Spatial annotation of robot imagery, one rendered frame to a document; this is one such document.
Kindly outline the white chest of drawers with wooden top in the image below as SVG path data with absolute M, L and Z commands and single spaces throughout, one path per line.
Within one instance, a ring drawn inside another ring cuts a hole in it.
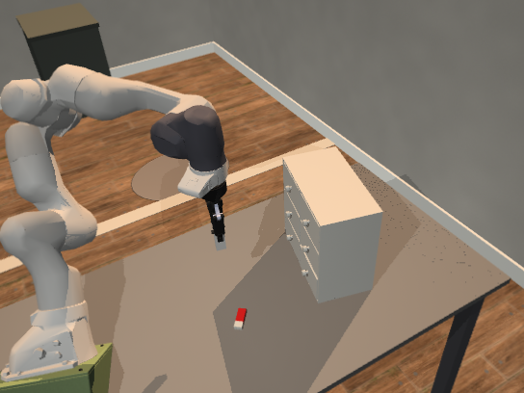
M 318 299 L 373 290 L 382 210 L 337 147 L 283 157 L 320 226 Z

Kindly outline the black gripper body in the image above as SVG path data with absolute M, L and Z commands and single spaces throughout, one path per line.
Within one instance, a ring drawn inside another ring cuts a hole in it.
M 212 190 L 210 190 L 202 198 L 202 199 L 205 199 L 205 200 L 209 200 L 210 207 L 212 205 L 212 207 L 211 207 L 212 213 L 216 213 L 214 204 L 218 204 L 219 211 L 221 210 L 220 198 L 225 195 L 226 191 L 227 191 L 227 186 L 226 186 L 226 179 L 225 179 L 225 181 L 222 184 L 220 184 L 218 186 L 215 186 Z

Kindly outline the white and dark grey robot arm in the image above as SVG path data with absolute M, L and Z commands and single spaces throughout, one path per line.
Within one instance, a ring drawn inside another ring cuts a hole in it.
M 165 114 L 151 126 L 154 148 L 189 161 L 178 192 L 203 198 L 228 173 L 220 119 L 211 102 L 199 95 L 62 65 L 47 81 L 12 80 L 2 90 L 0 104 L 7 116 L 20 121 L 5 134 L 16 192 L 39 210 L 9 217 L 0 229 L 4 250 L 32 276 L 39 308 L 0 374 L 8 382 L 71 369 L 98 354 L 81 274 L 61 254 L 92 242 L 97 222 L 64 185 L 53 136 L 76 127 L 81 114 L 113 120 L 149 109 Z

